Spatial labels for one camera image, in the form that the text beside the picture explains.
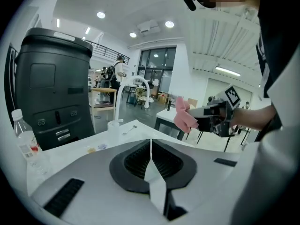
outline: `white pipe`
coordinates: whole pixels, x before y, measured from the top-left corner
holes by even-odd
[[[126,81],[124,81],[124,83],[121,85],[121,87],[120,87],[120,89],[119,89],[119,92],[118,92],[118,95],[117,95],[116,117],[115,117],[115,120],[118,120],[118,119],[119,119],[119,111],[120,111],[120,104],[121,104],[121,95],[122,95],[122,91],[123,91],[124,87],[126,86],[126,83],[128,83],[128,82],[133,82],[135,79],[140,79],[140,80],[142,80],[142,81],[146,84],[146,87],[147,87],[147,98],[146,98],[146,102],[145,102],[145,108],[148,108],[148,107],[149,107],[150,88],[149,88],[148,82],[146,81],[146,79],[144,79],[144,78],[141,77],[141,76],[133,76],[133,77],[130,77],[130,78],[128,78]]]

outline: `fluorescent light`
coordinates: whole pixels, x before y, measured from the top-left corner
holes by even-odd
[[[130,33],[129,35],[130,35],[130,37],[132,37],[132,38],[136,38],[136,34],[135,34],[134,32]]]
[[[230,74],[235,75],[235,76],[238,76],[238,77],[240,76],[240,74],[235,73],[235,72],[230,71],[230,70],[227,70],[227,69],[225,69],[225,68],[216,67],[216,70],[220,70],[220,71],[222,71],[222,72],[230,73]]]
[[[90,27],[88,27],[88,29],[86,30],[85,34],[88,34],[90,31]]]
[[[165,26],[167,28],[172,28],[172,27],[174,27],[174,23],[172,21],[167,21],[167,22],[165,22]]]
[[[103,13],[103,12],[98,12],[98,13],[97,13],[97,17],[103,19],[103,18],[105,18],[105,13]]]

